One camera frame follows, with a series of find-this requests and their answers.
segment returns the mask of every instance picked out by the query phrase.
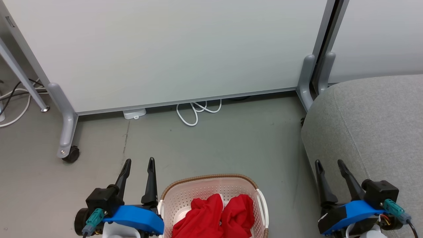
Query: teal connector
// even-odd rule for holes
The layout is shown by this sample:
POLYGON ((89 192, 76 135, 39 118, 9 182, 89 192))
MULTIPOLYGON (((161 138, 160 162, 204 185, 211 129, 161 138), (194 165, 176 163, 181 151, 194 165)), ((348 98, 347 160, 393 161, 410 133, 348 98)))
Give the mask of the teal connector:
POLYGON ((394 215, 402 224, 407 224, 407 220, 411 220, 411 216, 407 214, 402 207, 398 206, 394 201, 386 199, 383 203, 383 209, 394 215))
POLYGON ((88 218, 88 220, 85 222, 86 225, 84 229, 82 229, 82 234, 84 237, 91 236, 98 224, 103 220, 104 218, 104 211, 101 208, 97 208, 94 210, 93 214, 88 218))

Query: white power adapter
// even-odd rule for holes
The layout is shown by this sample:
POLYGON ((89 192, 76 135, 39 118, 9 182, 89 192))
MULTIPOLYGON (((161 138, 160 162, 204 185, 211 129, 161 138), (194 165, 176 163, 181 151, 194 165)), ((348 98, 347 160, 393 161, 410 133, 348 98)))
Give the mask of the white power adapter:
POLYGON ((127 120, 130 120, 130 119, 137 120, 140 116, 144 116, 145 114, 147 114, 147 111, 146 111, 145 108, 134 109, 134 110, 126 110, 126 111, 123 111, 123 112, 124 112, 124 117, 127 120))

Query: white cable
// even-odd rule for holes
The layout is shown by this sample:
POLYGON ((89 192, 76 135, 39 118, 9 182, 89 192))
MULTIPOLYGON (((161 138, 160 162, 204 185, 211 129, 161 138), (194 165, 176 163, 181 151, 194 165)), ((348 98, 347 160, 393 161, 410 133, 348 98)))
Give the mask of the white cable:
POLYGON ((216 112, 220 111, 220 109, 222 107, 222 100, 220 100, 219 108, 216 111, 211 111, 211 110, 207 109, 207 101, 206 101, 206 105, 204 107, 201 106, 200 104, 196 103, 196 102, 190 102, 190 105, 191 105, 191 108, 192 108, 192 110, 194 111, 194 114, 195 114, 195 123, 194 124, 190 124, 182 118, 181 114, 179 113, 179 104, 176 105, 176 113, 178 114, 179 118, 182 120, 183 123, 185 123, 187 126, 193 127, 198 123, 198 114, 197 113, 200 113, 200 112, 203 112, 203 111, 207 111, 207 112, 210 112, 210 113, 216 113, 216 112), (194 104, 196 104, 197 106, 199 106, 202 109, 201 110, 195 109, 194 104))
POLYGON ((352 228, 354 227, 355 223, 350 224, 345 231, 345 238, 349 238, 349 232, 352 230, 352 228))
MULTIPOLYGON (((43 86, 40 86, 40 87, 38 87, 38 88, 35 88, 35 89, 45 89, 43 86)), ((19 88, 19 89, 15 89, 15 91, 26 91, 26 92, 28 92, 28 90, 26 90, 26 89, 21 89, 21 88, 19 88)), ((8 96, 8 95, 10 95, 12 93, 12 91, 10 91, 10 92, 8 92, 8 93, 6 93, 5 95, 3 95, 3 96, 1 96, 0 97, 0 99, 2 99, 2 98, 4 98, 4 97, 6 97, 6 96, 8 96)), ((9 126, 9 125, 11 125, 11 124, 13 124, 13 123, 15 123, 17 120, 19 120, 24 114, 25 114, 25 112, 28 110, 28 107, 29 107, 29 104, 30 104, 30 102, 31 102, 31 95, 29 95, 28 96, 28 102, 27 102, 27 105, 26 105, 26 107, 25 107, 25 109, 23 110, 23 112, 17 117, 17 118, 15 118, 15 120, 13 120, 13 121, 11 121, 11 122, 8 122, 8 123, 5 123, 5 124, 1 124, 0 125, 0 128, 1 127, 7 127, 7 126, 9 126)))
POLYGON ((8 125, 11 125, 11 124, 15 123, 17 120, 19 120, 25 114, 26 110, 29 107, 30 102, 31 102, 31 95, 28 96, 28 103, 27 103, 27 106, 25 107, 24 111, 17 118, 15 118, 15 120, 8 122, 6 124, 1 124, 0 127, 7 127, 8 125))

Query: coiled white cable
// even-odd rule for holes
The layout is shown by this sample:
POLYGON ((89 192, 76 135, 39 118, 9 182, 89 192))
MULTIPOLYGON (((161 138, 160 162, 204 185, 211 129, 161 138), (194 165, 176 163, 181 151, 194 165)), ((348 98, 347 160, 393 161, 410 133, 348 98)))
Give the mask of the coiled white cable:
POLYGON ((212 110, 209 110, 207 108, 207 101, 206 101, 206 104, 205 104, 204 107, 201 106, 200 104, 198 104, 197 102, 190 102, 190 105, 191 105, 191 108, 192 108, 192 110, 194 111, 194 114, 195 114, 195 123, 194 124, 190 124, 182 118, 181 114, 179 113, 179 104, 176 105, 176 113, 178 114, 179 118, 182 120, 183 123, 185 123, 187 126, 193 127, 198 123, 198 114, 197 113, 204 112, 204 111, 207 111, 207 112, 210 112, 210 113, 216 113, 216 112, 220 111, 220 109, 222 107, 222 100, 220 100, 219 108, 216 111, 212 111, 212 110), (199 106, 201 108, 201 110, 195 109, 194 104, 199 106))
MULTIPOLYGON (((45 89, 44 87, 42 87, 42 86, 40 86, 40 87, 38 87, 38 88, 35 88, 35 89, 45 89)), ((16 89, 15 91, 25 91, 25 92, 28 92, 28 90, 26 90, 26 89, 21 89, 21 88, 18 88, 18 89, 16 89)), ((8 95, 10 95, 12 93, 12 91, 10 91, 10 92, 8 92, 8 93, 6 93, 5 95, 3 95, 3 96, 1 96, 0 97, 0 99, 2 99, 2 98, 4 98, 4 97, 7 97, 8 95)), ((28 107, 29 107, 29 104, 30 104, 30 102, 31 102, 31 95, 29 95, 28 96, 28 102, 27 102, 27 105, 26 105, 26 107, 25 107, 25 109, 23 110, 23 112, 17 117, 17 118, 15 118, 13 121, 11 121, 11 122, 8 122, 8 123, 5 123, 5 124, 1 124, 0 125, 0 127, 7 127, 7 126, 9 126, 9 125, 11 125, 11 124, 13 124, 13 123, 15 123, 17 120, 19 120, 24 114, 25 114, 25 112, 28 110, 28 107)))

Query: red cloth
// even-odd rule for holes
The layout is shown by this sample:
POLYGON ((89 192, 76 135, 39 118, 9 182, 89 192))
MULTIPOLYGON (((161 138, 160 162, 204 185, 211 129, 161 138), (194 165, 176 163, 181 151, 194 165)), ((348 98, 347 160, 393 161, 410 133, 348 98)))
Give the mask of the red cloth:
POLYGON ((223 212, 222 209, 220 194, 213 194, 207 200, 194 199, 185 218, 173 226, 172 238, 250 238, 254 225, 253 200, 241 194, 232 198, 223 212))
POLYGON ((250 238, 253 225, 253 200, 245 194, 232 198, 222 213, 223 237, 250 238))
POLYGON ((220 194, 207 200, 194 199, 185 218, 173 226, 172 238, 222 238, 223 229, 219 225, 222 209, 220 194))

